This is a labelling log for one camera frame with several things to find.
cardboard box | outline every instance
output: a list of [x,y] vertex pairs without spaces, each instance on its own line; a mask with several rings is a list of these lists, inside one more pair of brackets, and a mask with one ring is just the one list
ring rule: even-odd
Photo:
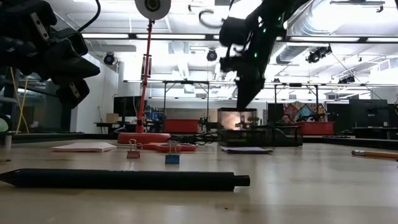
[[117,123],[119,120],[118,114],[107,113],[106,114],[106,122],[107,123]]

robotic arm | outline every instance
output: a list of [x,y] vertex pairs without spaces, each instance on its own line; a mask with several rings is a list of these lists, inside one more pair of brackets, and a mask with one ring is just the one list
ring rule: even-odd
[[56,23],[45,1],[0,0],[0,66],[51,78],[60,86],[61,103],[74,108],[90,92],[84,78],[100,69],[81,57],[88,52],[82,35],[71,28],[56,31]]
[[[243,109],[264,88],[264,72],[276,38],[285,36],[283,23],[309,0],[263,0],[245,19],[228,17],[220,30],[220,43],[228,48],[220,58],[223,72],[237,71],[238,109]],[[232,45],[243,49],[230,57]]]

red box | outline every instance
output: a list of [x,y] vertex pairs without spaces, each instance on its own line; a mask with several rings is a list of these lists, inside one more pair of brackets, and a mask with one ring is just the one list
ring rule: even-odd
[[300,126],[302,128],[302,133],[304,135],[322,135],[322,134],[333,135],[335,133],[333,130],[334,122],[301,121],[295,123],[294,125]]
[[165,119],[164,133],[187,133],[197,134],[199,132],[199,120],[197,119]]

colorful tapestry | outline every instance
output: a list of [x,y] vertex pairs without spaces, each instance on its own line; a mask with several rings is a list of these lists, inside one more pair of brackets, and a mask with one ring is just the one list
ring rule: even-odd
[[[316,103],[301,103],[301,102],[293,102],[293,103],[284,103],[284,114],[289,115],[290,119],[293,122],[296,122],[299,118],[303,118],[306,116],[313,115],[316,111],[317,104]],[[318,113],[323,114],[326,113],[325,107],[320,103],[318,105]],[[321,117],[319,121],[326,121],[326,117]]]

binder clip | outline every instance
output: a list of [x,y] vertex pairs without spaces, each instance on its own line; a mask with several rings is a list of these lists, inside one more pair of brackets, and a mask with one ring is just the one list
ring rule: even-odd
[[169,150],[169,153],[165,157],[165,164],[180,164],[180,155],[177,152],[177,142],[170,141],[169,146],[170,146],[170,150]]
[[137,148],[137,140],[135,139],[130,139],[130,150],[127,152],[127,158],[128,159],[139,159],[140,154],[139,150]]

